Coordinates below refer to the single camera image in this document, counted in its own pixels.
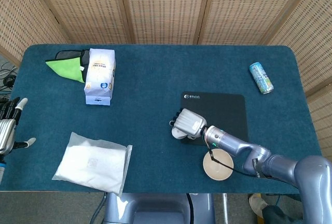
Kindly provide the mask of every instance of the black mouse pad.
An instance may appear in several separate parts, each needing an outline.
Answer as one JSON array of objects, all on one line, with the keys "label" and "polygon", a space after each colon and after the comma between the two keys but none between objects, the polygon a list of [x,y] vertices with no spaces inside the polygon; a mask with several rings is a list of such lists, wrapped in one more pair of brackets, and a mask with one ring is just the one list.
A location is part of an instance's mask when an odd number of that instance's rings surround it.
[{"label": "black mouse pad", "polygon": [[[214,125],[225,132],[248,142],[244,96],[227,93],[183,92],[181,108],[204,117],[207,126]],[[184,138],[185,144],[206,145],[202,138]]]}]

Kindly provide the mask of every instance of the shoe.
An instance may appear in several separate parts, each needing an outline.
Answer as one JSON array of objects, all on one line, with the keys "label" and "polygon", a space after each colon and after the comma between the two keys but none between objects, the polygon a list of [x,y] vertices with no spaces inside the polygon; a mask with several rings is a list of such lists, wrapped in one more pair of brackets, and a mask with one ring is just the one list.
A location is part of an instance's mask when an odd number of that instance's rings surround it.
[{"label": "shoe", "polygon": [[263,218],[262,210],[269,204],[267,204],[258,194],[253,194],[249,197],[249,205],[256,215]]}]

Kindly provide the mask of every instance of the floor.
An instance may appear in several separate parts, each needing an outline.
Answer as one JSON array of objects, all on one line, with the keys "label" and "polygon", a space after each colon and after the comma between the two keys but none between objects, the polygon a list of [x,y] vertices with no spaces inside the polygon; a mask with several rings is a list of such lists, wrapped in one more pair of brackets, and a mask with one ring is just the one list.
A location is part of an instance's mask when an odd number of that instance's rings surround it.
[{"label": "floor", "polygon": [[[7,61],[0,56],[0,67],[5,62]],[[0,192],[0,223],[89,223],[102,196],[103,193],[82,192]],[[277,196],[270,195],[262,197],[271,205],[278,199]],[[214,201],[216,224],[222,224],[224,223],[222,195],[215,194]],[[282,196],[278,206],[295,219],[302,217],[301,203],[289,197]],[[95,223],[101,223],[103,215],[104,208]],[[228,218],[229,223],[257,223],[257,217],[250,209],[246,194],[228,194]]]}]

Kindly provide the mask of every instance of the white plastic bag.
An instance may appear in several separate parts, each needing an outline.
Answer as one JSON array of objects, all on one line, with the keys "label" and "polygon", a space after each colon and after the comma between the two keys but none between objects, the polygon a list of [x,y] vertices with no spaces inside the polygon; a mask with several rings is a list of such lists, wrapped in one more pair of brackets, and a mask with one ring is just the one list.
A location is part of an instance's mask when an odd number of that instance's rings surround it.
[{"label": "white plastic bag", "polygon": [[115,67],[114,50],[90,49],[89,67],[84,87],[86,104],[110,105]]},{"label": "white plastic bag", "polygon": [[52,180],[70,181],[120,196],[132,146],[92,140],[72,132],[62,161]]}]

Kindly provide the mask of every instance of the table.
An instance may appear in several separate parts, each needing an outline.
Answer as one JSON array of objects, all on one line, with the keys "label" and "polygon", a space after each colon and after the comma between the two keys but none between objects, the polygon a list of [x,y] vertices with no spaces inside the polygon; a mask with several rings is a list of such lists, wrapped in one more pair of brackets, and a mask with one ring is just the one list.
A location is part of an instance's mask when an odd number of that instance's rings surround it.
[{"label": "table", "polygon": [[[62,78],[45,60],[60,50],[114,49],[111,106],[85,104],[84,84]],[[248,67],[259,61],[274,91],[262,95]],[[95,191],[52,181],[71,132],[133,145],[124,192],[297,193],[283,182],[233,173],[226,181],[205,175],[206,147],[184,145],[169,121],[183,91],[242,94],[251,143],[299,160],[320,155],[297,63],[285,46],[33,45],[24,54],[12,97],[27,97],[16,141],[36,137],[29,149],[6,156],[0,190]],[[245,154],[234,159],[241,167]]]}]

